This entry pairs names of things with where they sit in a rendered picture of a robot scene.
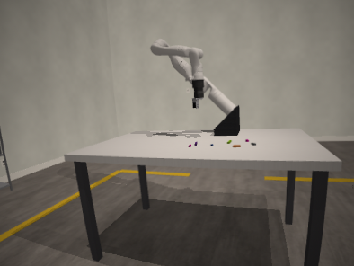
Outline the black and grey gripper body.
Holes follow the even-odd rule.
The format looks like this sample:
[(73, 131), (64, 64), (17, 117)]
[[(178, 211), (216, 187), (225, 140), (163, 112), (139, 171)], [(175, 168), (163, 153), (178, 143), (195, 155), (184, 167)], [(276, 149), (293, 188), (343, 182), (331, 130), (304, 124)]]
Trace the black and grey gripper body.
[[(191, 80), (191, 79), (193, 79), (193, 80)], [(194, 88), (194, 98), (204, 98), (203, 72), (193, 72), (191, 76), (185, 78), (185, 81), (187, 81), (187, 80), (192, 81), (192, 88)]]

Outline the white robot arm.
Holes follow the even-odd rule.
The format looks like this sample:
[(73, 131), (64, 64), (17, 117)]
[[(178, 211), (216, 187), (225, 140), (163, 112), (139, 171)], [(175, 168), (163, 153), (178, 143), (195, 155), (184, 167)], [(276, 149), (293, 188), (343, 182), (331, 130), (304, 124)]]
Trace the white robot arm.
[[(156, 40), (151, 45), (150, 49), (152, 53), (157, 56), (170, 55), (169, 57), (174, 69), (176, 69), (185, 78), (191, 76), (193, 72), (203, 72), (202, 64), (199, 62), (199, 59), (203, 57), (203, 51), (201, 49), (189, 48), (185, 46), (170, 47), (162, 39)], [(190, 59), (191, 70), (190, 65), (181, 57)], [(203, 92), (205, 92), (209, 87), (210, 93), (208, 98), (227, 116), (235, 105), (204, 76)]]

